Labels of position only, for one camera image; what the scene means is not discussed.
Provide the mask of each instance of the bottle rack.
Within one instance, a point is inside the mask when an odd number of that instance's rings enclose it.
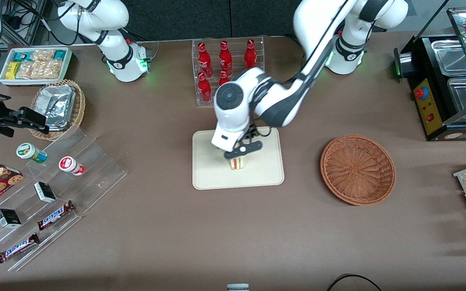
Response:
[[[220,79],[220,61],[218,54],[220,53],[220,42],[225,40],[228,42],[228,48],[231,52],[233,59],[233,75],[229,79],[233,79],[244,71],[244,53],[248,48],[248,40],[253,39],[255,41],[256,50],[256,66],[265,70],[265,49],[264,49],[264,37],[235,37],[235,38],[224,38],[224,39],[194,39],[192,41],[192,65],[194,70],[194,83],[195,83],[195,96],[197,105],[213,105],[213,101],[210,103],[204,103],[199,94],[199,88],[197,84],[199,79],[197,75],[201,72],[199,67],[199,48],[197,45],[203,42],[206,45],[206,50],[211,57],[211,67],[213,68],[213,76],[208,79],[211,85],[211,95],[214,96],[218,89],[218,81]]]
[[[0,264],[8,271],[18,271],[24,267],[78,222],[91,206],[126,175],[118,163],[102,151],[93,138],[78,127],[68,130],[44,151],[48,153],[48,159],[42,164],[29,161],[21,170],[24,179],[14,187],[17,190],[0,197],[0,208],[15,210],[22,223],[16,229],[3,228],[0,225],[0,252],[17,245],[34,232],[40,240],[39,245],[28,247],[24,252]],[[75,176],[59,169],[59,160],[67,155],[85,166],[86,170],[83,175]],[[50,185],[57,197],[54,203],[46,203],[39,199],[34,188],[37,181]],[[39,231],[37,222],[69,200],[76,209],[70,210],[45,230]]]

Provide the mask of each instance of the small black box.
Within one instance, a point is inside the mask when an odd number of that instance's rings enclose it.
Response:
[[[53,203],[55,202],[55,195],[53,191],[50,188],[50,185],[43,183],[43,182],[37,182],[34,184],[35,187],[35,192],[37,192],[37,195],[39,195],[39,199],[46,203]]]
[[[17,213],[12,209],[0,209],[0,223],[2,227],[6,228],[18,228],[21,226]]]

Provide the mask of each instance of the table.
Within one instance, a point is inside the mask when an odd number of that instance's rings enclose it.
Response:
[[[466,168],[466,142],[426,142],[407,83],[392,79],[393,48],[410,36],[375,33],[354,73],[321,73],[280,129],[283,184],[205,191],[192,186],[192,135],[216,119],[195,105],[191,41],[162,42],[152,73],[133,83],[117,81],[95,46],[73,46],[83,128],[130,173],[24,269],[0,270],[0,291],[317,291],[343,273],[383,290],[466,289],[466,201],[452,176]],[[266,38],[266,52],[276,79],[299,70],[291,40]],[[36,91],[0,88],[14,109]],[[350,206],[320,177],[322,149],[346,134],[394,160],[396,187],[379,205]],[[24,166],[15,148],[25,141],[47,145],[16,130],[0,138],[0,163]],[[354,280],[353,290],[373,290]]]

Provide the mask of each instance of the dark background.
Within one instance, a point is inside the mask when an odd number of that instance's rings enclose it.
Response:
[[[223,38],[294,33],[301,0],[122,0],[126,29],[148,40]]]

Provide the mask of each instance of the control panel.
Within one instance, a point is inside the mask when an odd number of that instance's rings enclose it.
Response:
[[[422,83],[413,90],[413,93],[415,94],[416,106],[420,112],[426,133],[428,135],[432,134],[442,127],[442,118],[440,117],[440,113],[432,97],[431,87],[429,87],[427,79],[422,81]]]

